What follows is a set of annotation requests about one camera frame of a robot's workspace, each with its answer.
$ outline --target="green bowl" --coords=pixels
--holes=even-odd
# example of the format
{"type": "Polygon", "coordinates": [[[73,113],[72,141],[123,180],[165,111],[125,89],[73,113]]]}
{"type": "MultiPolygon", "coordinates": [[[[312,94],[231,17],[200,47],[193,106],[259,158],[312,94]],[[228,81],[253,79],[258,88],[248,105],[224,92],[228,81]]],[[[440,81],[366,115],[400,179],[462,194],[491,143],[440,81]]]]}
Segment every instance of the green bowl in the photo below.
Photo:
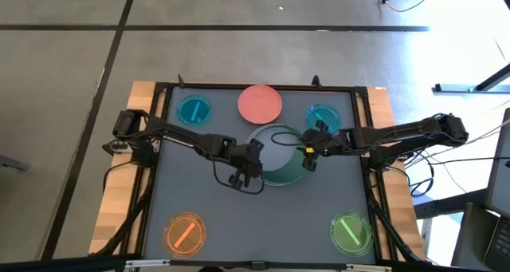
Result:
{"type": "Polygon", "coordinates": [[[352,211],[336,215],[331,221],[329,232],[336,249],[350,257],[363,256],[374,245],[371,225],[352,211]]]}
{"type": "Polygon", "coordinates": [[[268,124],[256,129],[249,137],[259,140],[264,144],[261,151],[263,164],[262,175],[268,185],[282,186],[295,183],[308,174],[303,168],[303,153],[296,150],[296,146],[283,146],[271,141],[271,136],[277,132],[290,132],[290,134],[278,135],[274,140],[284,144],[299,143],[300,132],[284,124],[268,124]]]}

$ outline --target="pink plate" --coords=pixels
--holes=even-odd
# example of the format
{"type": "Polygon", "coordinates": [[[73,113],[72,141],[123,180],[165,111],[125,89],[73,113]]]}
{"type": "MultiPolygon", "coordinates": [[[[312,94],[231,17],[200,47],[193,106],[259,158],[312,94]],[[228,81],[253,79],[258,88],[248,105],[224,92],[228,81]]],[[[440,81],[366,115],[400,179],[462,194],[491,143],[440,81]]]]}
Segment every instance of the pink plate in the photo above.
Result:
{"type": "Polygon", "coordinates": [[[267,124],[275,120],[282,106],[280,94],[267,85],[252,85],[237,99],[239,113],[254,124],[267,124]]]}

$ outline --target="metal stand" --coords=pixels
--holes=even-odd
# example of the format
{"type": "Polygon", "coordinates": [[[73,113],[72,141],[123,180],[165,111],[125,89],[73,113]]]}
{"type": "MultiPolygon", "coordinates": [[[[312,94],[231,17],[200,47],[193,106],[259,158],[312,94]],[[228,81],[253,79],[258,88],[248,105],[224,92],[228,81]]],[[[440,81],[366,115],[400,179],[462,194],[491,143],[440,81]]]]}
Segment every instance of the metal stand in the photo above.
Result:
{"type": "Polygon", "coordinates": [[[24,164],[23,162],[13,160],[10,157],[2,156],[2,155],[0,155],[0,167],[16,168],[21,171],[27,171],[30,168],[30,166],[28,164],[24,164]]]}
{"type": "Polygon", "coordinates": [[[432,218],[423,219],[422,224],[422,242],[423,242],[423,252],[425,252],[425,257],[429,254],[429,244],[430,244],[430,235],[432,234],[432,218]]]}
{"type": "Polygon", "coordinates": [[[478,206],[484,206],[487,194],[487,188],[470,193],[455,195],[446,199],[429,201],[414,206],[414,213],[417,219],[428,219],[439,215],[448,215],[463,211],[466,204],[474,203],[478,206]]]}
{"type": "Polygon", "coordinates": [[[510,85],[498,85],[510,77],[510,64],[478,85],[436,84],[436,93],[510,93],[510,85]]]}

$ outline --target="orange stick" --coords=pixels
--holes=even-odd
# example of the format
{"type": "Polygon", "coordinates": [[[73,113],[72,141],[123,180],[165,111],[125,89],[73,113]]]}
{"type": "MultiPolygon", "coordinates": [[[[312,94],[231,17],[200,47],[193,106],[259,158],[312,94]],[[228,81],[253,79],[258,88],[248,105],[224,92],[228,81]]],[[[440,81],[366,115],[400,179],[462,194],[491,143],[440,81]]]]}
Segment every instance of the orange stick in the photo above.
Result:
{"type": "Polygon", "coordinates": [[[194,223],[191,223],[186,231],[182,233],[181,237],[177,240],[177,242],[174,244],[174,247],[177,248],[179,245],[181,245],[182,241],[186,238],[186,236],[191,232],[191,230],[194,228],[194,223]]]}

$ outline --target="wooden table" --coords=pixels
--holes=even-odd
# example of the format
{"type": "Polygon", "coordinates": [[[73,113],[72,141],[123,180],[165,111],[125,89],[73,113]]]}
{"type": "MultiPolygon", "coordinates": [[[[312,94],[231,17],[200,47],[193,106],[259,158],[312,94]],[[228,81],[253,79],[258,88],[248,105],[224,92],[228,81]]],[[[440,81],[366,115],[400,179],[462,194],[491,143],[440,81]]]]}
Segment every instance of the wooden table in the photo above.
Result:
{"type": "MultiPolygon", "coordinates": [[[[154,81],[135,81],[131,88],[131,95],[127,102],[127,108],[142,109],[146,112],[150,111],[152,98],[155,91],[154,81]]],[[[368,88],[368,96],[372,113],[374,127],[382,128],[394,125],[393,113],[391,111],[390,99],[385,88],[368,88]]],[[[163,99],[159,98],[156,105],[156,116],[161,116],[163,110],[163,99]]],[[[359,115],[361,124],[367,125],[365,119],[364,107],[361,97],[358,98],[359,115]]],[[[131,154],[124,153],[113,157],[112,166],[129,161],[131,154]]],[[[402,164],[394,164],[395,167],[403,169],[402,164]]],[[[96,252],[101,249],[107,241],[119,229],[122,222],[126,219],[128,206],[131,198],[132,188],[135,181],[136,166],[125,165],[110,172],[108,182],[104,191],[100,212],[97,217],[96,228],[89,252],[96,252]]],[[[149,169],[143,171],[142,189],[147,182],[149,169]]],[[[400,172],[390,170],[383,174],[386,187],[386,197],[388,201],[391,222],[402,236],[403,240],[410,246],[413,252],[420,258],[425,258],[423,252],[422,240],[418,232],[416,223],[416,215],[414,213],[413,203],[409,193],[406,177],[400,172]]],[[[376,197],[379,198],[376,189],[374,189],[376,197]]],[[[134,223],[131,229],[131,237],[127,246],[127,252],[132,253],[135,250],[135,241],[139,226],[139,219],[134,223]]],[[[381,241],[382,258],[390,259],[390,252],[387,245],[386,232],[383,225],[378,221],[379,239],[381,241]]]]}

